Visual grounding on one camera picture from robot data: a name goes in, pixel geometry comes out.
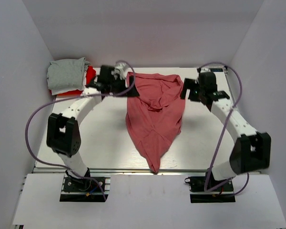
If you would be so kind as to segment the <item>pink t shirt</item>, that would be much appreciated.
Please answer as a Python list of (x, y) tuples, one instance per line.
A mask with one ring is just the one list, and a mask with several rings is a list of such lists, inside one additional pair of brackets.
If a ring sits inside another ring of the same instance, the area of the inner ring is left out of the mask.
[(177, 74), (136, 73), (135, 87), (139, 96), (127, 99), (126, 127), (139, 154), (158, 173), (162, 156), (181, 132), (183, 81)]

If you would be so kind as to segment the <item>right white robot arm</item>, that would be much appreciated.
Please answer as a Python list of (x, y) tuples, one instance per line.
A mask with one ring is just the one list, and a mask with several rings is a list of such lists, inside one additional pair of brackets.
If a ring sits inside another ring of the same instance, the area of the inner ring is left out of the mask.
[(209, 189), (217, 190), (224, 180), (237, 175), (269, 168), (271, 136), (257, 131), (235, 110), (228, 93), (218, 90), (213, 72), (200, 72), (197, 79), (186, 78), (180, 98), (206, 106), (223, 124), (219, 141), (227, 132), (234, 142), (226, 161), (219, 165), (211, 161), (205, 179)]

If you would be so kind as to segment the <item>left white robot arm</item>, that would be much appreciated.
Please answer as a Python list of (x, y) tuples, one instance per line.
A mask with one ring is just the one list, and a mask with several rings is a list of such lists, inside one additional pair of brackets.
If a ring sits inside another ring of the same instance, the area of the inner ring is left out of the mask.
[(82, 94), (68, 108), (48, 118), (46, 144), (62, 159), (67, 175), (75, 178), (80, 190), (91, 186), (88, 167), (84, 164), (79, 149), (81, 146), (80, 125), (95, 106), (107, 96), (138, 97), (135, 86), (135, 72), (130, 77), (130, 64), (117, 61), (115, 66), (102, 65), (96, 79), (92, 79)]

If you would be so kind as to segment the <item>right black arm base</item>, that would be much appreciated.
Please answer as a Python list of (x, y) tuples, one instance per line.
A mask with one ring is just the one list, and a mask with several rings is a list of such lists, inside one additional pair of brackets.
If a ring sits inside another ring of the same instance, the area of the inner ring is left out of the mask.
[(191, 203), (235, 203), (234, 187), (231, 180), (216, 181), (211, 176), (206, 189), (204, 189), (206, 176), (187, 177), (184, 182), (189, 186)]

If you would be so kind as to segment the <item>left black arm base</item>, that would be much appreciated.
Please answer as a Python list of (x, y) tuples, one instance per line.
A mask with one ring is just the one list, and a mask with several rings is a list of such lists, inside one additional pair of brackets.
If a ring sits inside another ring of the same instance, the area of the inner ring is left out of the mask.
[(93, 178), (97, 183), (65, 175), (61, 186), (60, 202), (104, 203), (109, 195), (110, 178)]

